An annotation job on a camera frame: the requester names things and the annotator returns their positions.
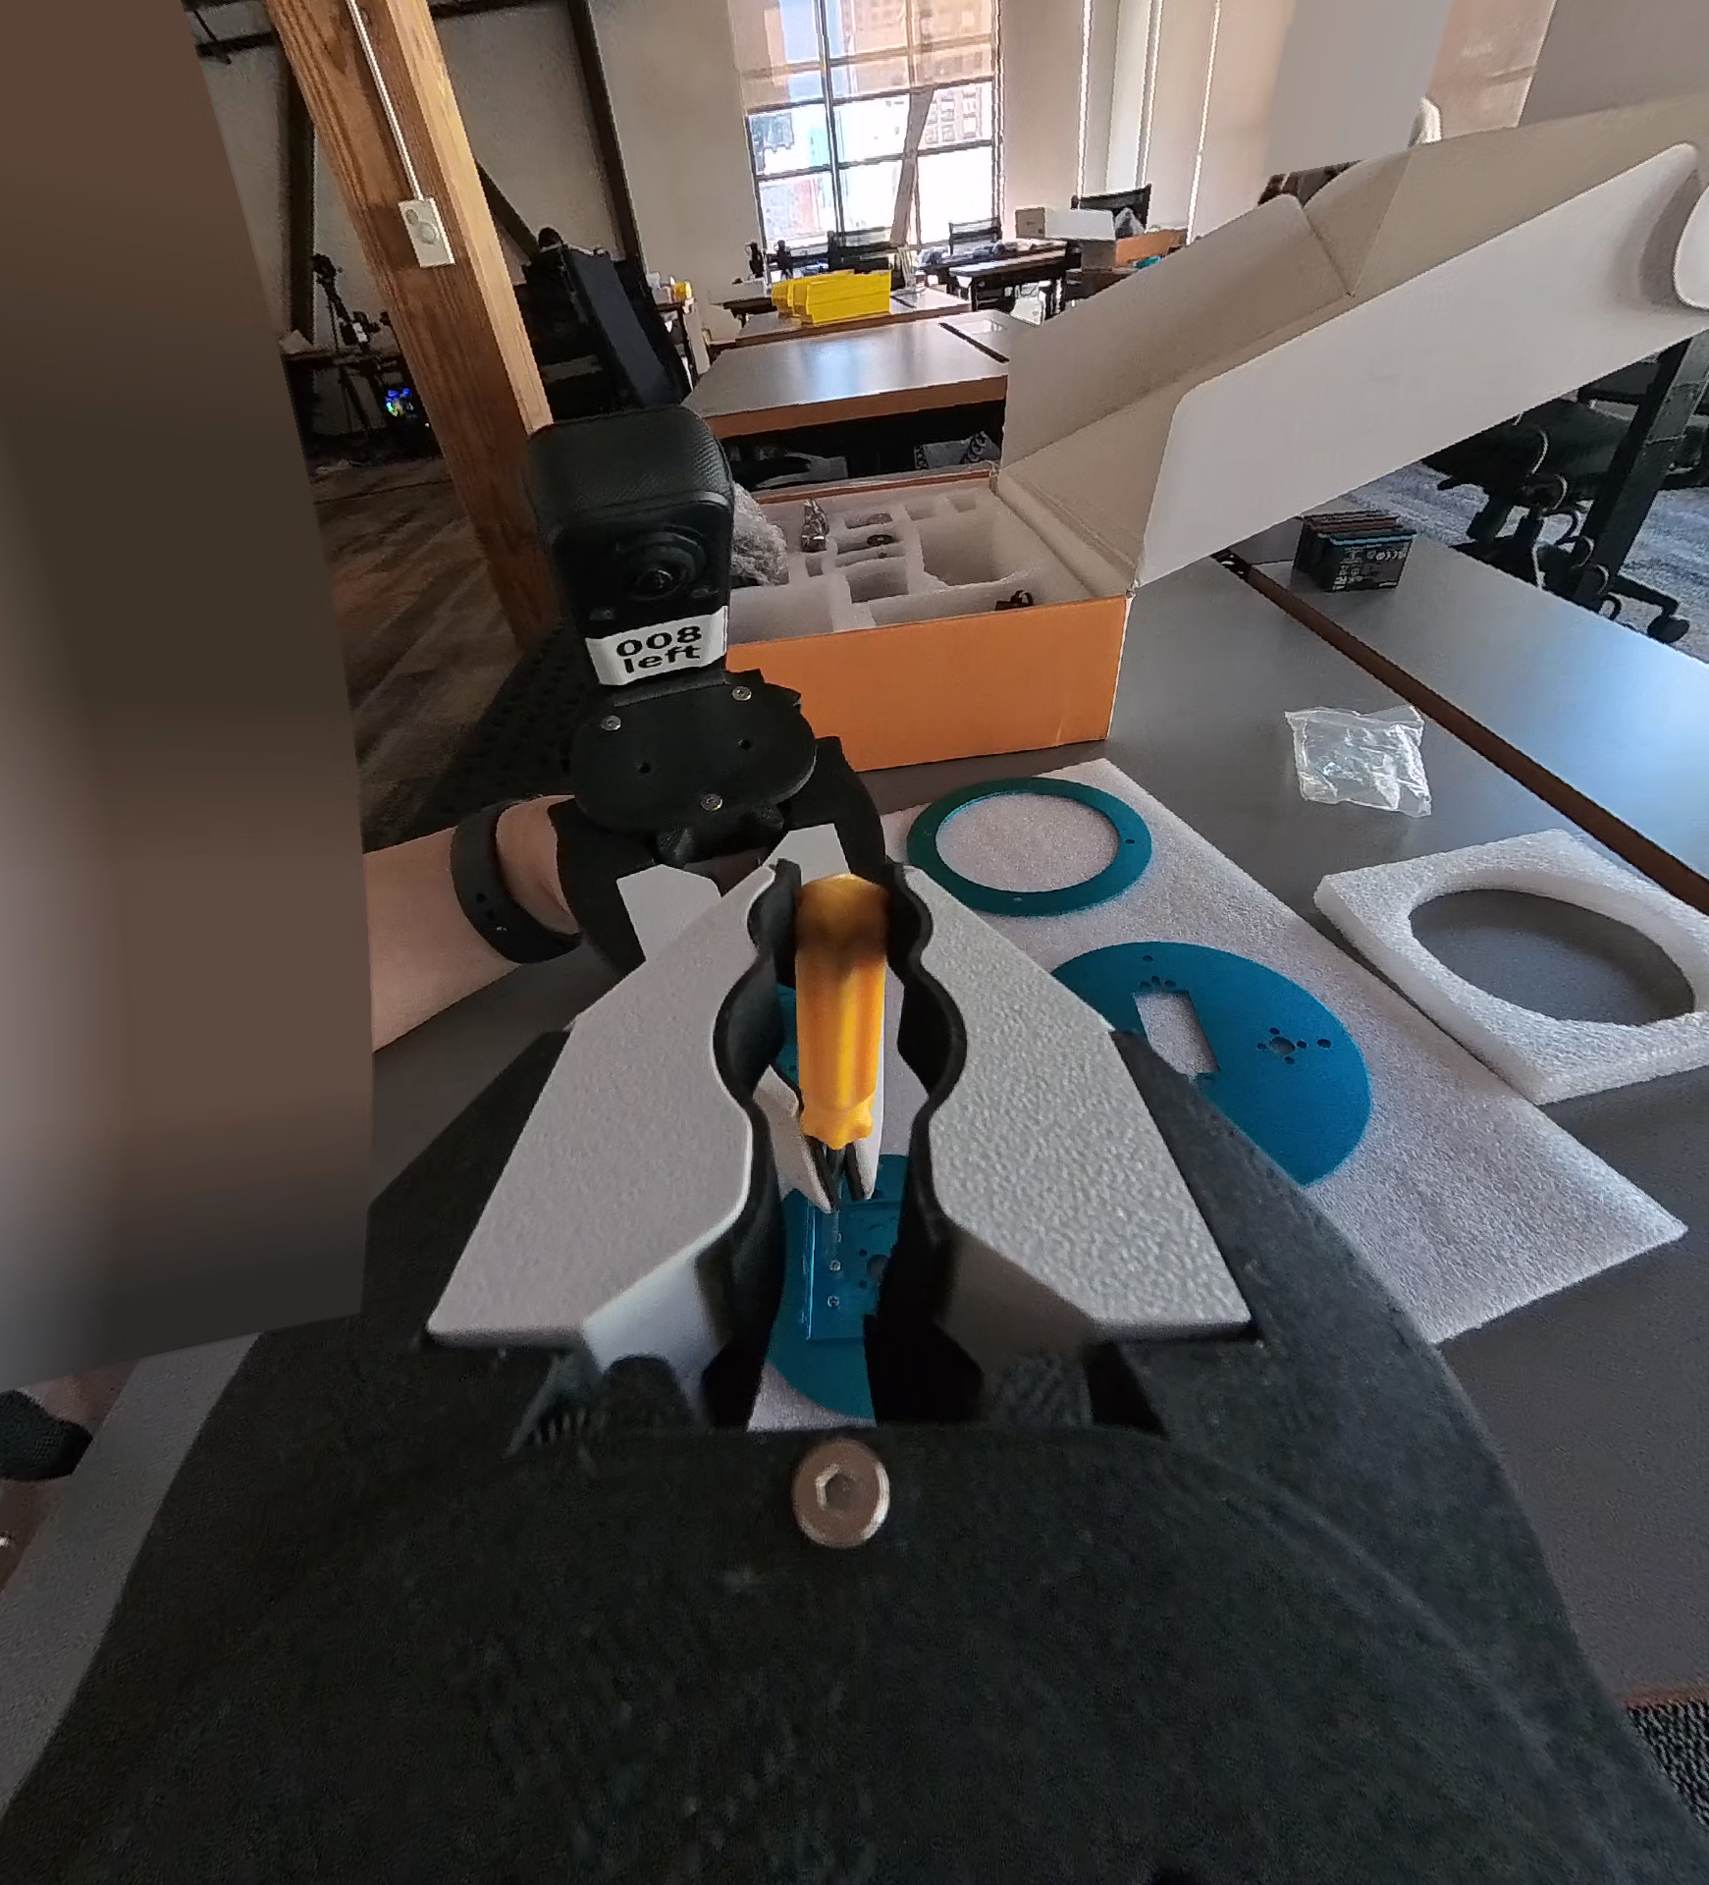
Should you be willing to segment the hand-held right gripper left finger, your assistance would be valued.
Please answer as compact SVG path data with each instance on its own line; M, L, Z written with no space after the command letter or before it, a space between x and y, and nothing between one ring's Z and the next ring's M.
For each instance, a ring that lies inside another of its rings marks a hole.
M426 1321L447 1347L664 1361L756 1426L784 1249L754 1085L780 1044L772 955L800 868L752 868L565 1034Z

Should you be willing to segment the yellow handled screwdriver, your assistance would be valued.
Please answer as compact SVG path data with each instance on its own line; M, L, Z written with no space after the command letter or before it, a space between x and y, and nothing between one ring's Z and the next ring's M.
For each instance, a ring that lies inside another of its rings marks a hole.
M888 892L853 872L802 884L794 914L800 1126L831 1209L863 1199L886 1018Z

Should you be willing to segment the blue metal bracket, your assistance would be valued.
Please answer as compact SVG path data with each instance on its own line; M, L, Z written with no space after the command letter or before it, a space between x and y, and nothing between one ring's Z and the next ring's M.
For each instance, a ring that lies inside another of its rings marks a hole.
M819 1211L804 1195L786 1203L792 1268L800 1276L802 1337L815 1343L861 1339L878 1306L902 1201L880 1193Z

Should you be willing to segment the blue perforated mounting disc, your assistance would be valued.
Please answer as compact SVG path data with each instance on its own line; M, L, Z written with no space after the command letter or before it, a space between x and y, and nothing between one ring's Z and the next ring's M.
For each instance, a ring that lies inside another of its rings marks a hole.
M886 1154L878 1160L875 1191L884 1197L898 1197L904 1209L906 1184L912 1160L902 1154ZM782 1292L772 1325L768 1361L774 1371L796 1390L825 1410L867 1420L873 1414L871 1388L867 1377L867 1329L861 1339L845 1341L810 1341L802 1337L800 1327L800 1276L792 1268L790 1237L786 1229L786 1203L782 1201L782 1237L784 1270ZM849 1193L841 1195L839 1207L855 1201Z

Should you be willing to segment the person's left forearm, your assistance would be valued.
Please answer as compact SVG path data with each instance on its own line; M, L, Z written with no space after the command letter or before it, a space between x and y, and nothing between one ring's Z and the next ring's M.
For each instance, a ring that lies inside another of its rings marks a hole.
M453 835L430 833L363 859L376 1052L512 973L457 898Z

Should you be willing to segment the person's left hand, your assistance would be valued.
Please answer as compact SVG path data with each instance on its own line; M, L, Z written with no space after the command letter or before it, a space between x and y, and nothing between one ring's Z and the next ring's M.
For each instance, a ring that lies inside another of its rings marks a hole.
M560 831L556 807L567 807L565 795L538 795L506 807L495 829L495 845L504 882L518 906L544 927L577 935L560 880Z

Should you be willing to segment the black wristband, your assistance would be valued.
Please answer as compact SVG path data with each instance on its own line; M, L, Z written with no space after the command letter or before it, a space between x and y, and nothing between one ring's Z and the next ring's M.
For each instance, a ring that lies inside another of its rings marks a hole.
M498 825L530 801L502 799L467 813L449 835L449 874L467 924L495 955L512 963L560 959L579 947L581 933L534 916L516 896L498 849Z

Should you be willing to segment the orange cardboard box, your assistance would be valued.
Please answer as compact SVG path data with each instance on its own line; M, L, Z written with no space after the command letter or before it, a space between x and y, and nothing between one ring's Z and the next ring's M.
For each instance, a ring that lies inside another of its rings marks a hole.
M766 640L861 770L1101 740L1132 597L1709 329L1709 96L1367 157L1038 327L987 478L1091 600Z

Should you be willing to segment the white foam box insert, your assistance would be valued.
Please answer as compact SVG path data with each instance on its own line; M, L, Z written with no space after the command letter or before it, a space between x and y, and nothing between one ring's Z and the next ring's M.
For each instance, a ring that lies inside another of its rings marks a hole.
M815 557L796 553L796 506L806 500L837 524L839 553L819 575ZM1097 595L983 476L798 486L760 492L754 504L784 537L788 575L733 591L735 646L993 614L1012 587L1032 589L1038 604Z

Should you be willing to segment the black background equipment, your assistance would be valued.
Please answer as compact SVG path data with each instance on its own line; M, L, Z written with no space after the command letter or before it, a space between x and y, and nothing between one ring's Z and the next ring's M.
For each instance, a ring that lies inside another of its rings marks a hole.
M684 402L691 378L638 262L542 228L514 299L554 421Z

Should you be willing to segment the tall wooden column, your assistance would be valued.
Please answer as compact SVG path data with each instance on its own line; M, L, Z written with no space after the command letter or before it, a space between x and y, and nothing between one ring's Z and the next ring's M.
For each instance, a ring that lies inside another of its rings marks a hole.
M550 404L424 2L268 2L512 636L560 622L522 467ZM418 268L398 203L432 197L455 250Z

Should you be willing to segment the yellow storage bins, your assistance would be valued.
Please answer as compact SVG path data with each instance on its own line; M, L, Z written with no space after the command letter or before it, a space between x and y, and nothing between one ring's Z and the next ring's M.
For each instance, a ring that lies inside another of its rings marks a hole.
M800 325L835 325L892 313L892 274L837 270L778 279L770 285L772 313Z

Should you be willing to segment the clear plastic bag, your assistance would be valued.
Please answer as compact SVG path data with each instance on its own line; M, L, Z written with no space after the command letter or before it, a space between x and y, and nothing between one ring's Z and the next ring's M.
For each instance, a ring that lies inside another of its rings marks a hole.
M1381 713L1304 709L1286 719L1306 801L1410 817L1432 813L1422 752L1426 721L1414 707Z

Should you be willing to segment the black box blue print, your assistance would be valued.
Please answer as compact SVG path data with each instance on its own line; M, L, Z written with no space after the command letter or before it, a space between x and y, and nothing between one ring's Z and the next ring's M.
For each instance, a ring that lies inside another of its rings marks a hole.
M1323 593L1392 591L1414 543L1416 530L1388 510L1314 510L1300 518L1294 571Z

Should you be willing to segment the white foam frame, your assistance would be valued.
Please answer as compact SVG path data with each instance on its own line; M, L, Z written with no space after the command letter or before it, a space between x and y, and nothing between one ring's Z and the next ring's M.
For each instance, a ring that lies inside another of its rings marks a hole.
M1650 1024L1564 1020L1457 977L1412 918L1442 898L1510 890L1609 916L1656 943L1686 977L1692 1006ZM1568 831L1323 876L1314 904L1432 1022L1536 1105L1709 1067L1709 918Z

